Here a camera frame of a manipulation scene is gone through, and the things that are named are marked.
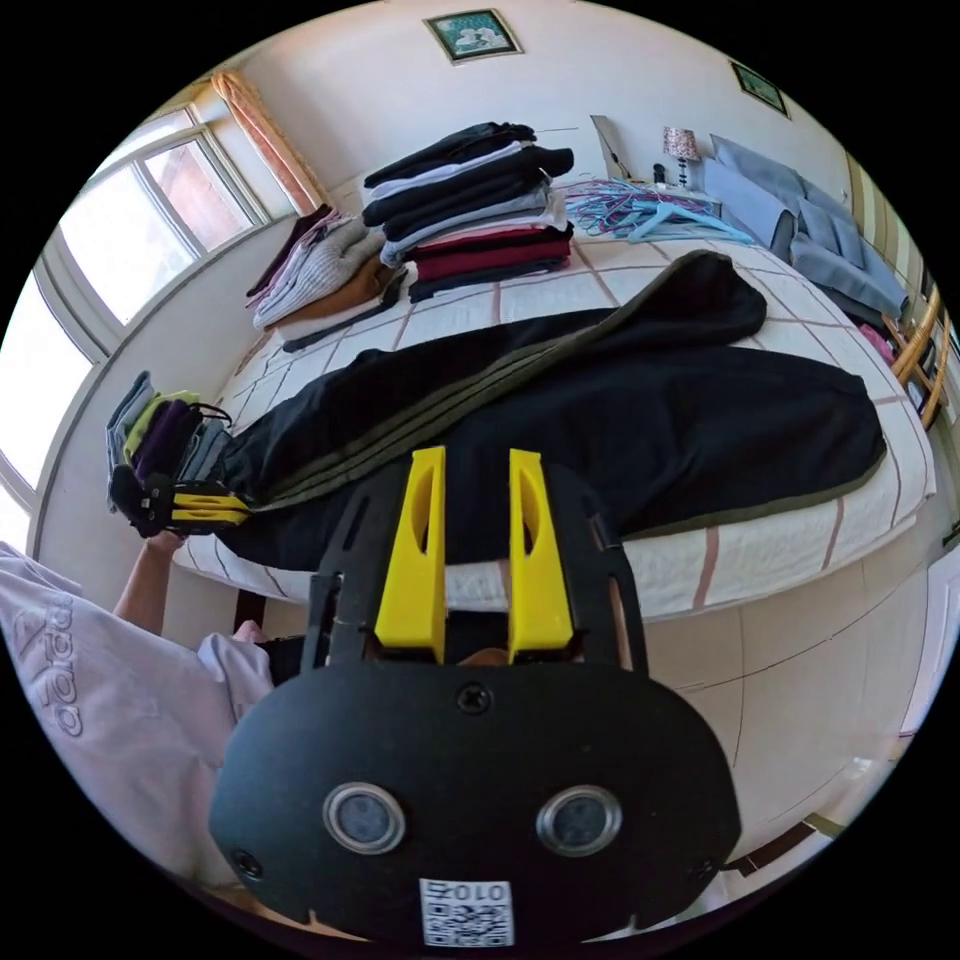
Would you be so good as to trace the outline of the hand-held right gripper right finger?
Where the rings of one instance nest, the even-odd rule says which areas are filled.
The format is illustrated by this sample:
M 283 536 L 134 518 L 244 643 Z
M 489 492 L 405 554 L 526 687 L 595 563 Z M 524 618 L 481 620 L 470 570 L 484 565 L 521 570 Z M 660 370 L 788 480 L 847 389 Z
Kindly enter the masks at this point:
M 574 629 L 541 456 L 509 454 L 508 661 L 566 650 Z

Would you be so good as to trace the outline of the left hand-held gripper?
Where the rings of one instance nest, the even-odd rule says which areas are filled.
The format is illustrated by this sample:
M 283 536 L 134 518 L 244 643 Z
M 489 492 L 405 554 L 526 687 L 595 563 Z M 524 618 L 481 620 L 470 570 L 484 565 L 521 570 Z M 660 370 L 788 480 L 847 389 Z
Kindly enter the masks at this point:
M 242 498 L 220 485 L 174 485 L 161 474 L 152 474 L 142 481 L 127 465 L 117 465 L 112 470 L 109 505 L 141 537 L 176 533 L 178 527 L 236 527 L 250 517 L 245 510 L 209 509 L 248 507 Z M 173 507 L 198 509 L 173 511 Z

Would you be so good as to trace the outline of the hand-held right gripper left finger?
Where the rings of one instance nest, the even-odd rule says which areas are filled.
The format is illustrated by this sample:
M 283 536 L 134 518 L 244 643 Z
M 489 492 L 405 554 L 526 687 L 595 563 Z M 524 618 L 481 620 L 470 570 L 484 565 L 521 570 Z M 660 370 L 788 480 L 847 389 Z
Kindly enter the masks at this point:
M 412 454 L 375 621 L 388 655 L 445 659 L 446 450 Z

